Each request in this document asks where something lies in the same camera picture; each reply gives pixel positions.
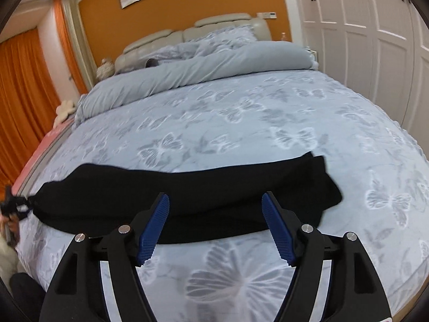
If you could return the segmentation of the black pants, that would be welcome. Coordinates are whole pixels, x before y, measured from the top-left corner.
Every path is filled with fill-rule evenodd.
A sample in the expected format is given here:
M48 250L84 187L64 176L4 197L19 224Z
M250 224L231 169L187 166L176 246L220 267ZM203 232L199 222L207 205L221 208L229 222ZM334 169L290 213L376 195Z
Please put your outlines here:
M306 153L264 164L166 173L83 164L61 181L47 182L28 201L45 225L65 233L104 236L147 210L158 194L169 198L159 243L213 241L267 229L262 197L318 226L342 201L323 156Z

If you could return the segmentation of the pink topped side cabinet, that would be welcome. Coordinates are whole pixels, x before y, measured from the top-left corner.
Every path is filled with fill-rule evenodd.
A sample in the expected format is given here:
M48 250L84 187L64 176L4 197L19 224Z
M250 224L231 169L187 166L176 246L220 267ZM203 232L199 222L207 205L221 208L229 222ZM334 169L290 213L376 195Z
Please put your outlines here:
M70 136L73 121L74 117L72 116L45 135L12 186L14 195L26 196L30 193L40 173Z

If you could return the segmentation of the orange curtain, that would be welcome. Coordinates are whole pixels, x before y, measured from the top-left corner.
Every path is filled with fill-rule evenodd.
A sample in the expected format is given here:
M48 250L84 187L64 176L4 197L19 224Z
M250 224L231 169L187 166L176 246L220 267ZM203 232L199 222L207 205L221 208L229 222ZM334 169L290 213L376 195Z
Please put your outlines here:
M52 129L60 103L34 28L1 43L1 187L13 184Z

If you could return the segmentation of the white flower plush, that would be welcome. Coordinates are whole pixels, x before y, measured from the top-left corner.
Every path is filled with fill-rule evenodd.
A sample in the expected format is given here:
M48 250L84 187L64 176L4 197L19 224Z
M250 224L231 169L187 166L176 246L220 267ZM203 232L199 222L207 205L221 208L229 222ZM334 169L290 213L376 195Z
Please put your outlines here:
M66 121L69 116L75 114L76 106L72 100L64 100L59 106L57 106L55 112L57 116L55 117L53 123L54 129Z

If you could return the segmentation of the butterfly patterned bed sheet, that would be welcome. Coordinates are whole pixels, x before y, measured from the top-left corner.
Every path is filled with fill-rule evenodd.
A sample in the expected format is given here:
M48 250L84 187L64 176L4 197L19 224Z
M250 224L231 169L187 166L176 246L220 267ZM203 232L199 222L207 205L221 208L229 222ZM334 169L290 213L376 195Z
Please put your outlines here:
M399 319L428 279L428 160L378 106L325 74L185 86L86 120L34 182L85 163L184 172L324 156L342 202L320 231L358 235ZM138 269L159 321L272 321L294 271L269 232L157 246Z

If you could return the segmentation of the white bedside lamp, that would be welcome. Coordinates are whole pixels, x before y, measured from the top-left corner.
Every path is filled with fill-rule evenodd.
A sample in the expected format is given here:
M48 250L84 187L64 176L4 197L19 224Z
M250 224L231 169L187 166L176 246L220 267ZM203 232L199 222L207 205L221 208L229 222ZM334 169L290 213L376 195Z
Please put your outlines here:
M115 65L110 58L103 58L96 70L96 79L101 82L115 74Z

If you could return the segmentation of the beige padded headboard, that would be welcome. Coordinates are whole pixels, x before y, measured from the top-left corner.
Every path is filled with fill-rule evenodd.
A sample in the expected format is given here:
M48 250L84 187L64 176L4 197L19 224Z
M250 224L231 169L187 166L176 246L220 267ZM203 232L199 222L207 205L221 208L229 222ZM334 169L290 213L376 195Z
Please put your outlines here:
M206 37L208 34L225 28L238 28L250 25L258 41L271 41L271 31L267 22L247 13L221 14L198 20L193 27L184 31L164 29L138 39L126 46L115 60L117 74L130 67L140 56L145 56L169 45L176 45Z

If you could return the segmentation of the grey folded duvet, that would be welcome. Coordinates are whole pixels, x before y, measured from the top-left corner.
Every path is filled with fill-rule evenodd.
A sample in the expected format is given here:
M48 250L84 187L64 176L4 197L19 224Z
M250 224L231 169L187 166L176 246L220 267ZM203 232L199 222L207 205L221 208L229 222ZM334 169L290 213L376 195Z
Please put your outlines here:
M304 47L291 42L259 41L236 50L134 70L105 79L81 96L73 128L109 110L183 86L267 71L318 67Z

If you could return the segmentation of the white wardrobe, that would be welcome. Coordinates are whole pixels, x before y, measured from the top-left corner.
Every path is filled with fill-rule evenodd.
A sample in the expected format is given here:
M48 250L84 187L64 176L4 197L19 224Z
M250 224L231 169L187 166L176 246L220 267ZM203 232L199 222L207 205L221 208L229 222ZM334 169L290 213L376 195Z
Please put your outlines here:
M297 0L320 69L428 151L428 27L411 0Z

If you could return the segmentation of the butterfly patterned pillow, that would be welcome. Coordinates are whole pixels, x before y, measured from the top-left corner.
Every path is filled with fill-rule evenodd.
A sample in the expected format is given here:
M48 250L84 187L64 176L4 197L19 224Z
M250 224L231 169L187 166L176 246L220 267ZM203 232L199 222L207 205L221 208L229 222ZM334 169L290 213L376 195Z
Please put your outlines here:
M235 50L257 41L252 25L222 28L192 40L198 44L197 55Z

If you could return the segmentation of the wall control panel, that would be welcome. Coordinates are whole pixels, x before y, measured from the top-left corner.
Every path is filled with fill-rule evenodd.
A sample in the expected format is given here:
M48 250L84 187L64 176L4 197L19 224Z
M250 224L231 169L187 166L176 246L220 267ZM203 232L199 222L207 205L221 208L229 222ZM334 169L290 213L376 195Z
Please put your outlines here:
M277 19L277 14L275 12L258 12L257 17L260 19Z

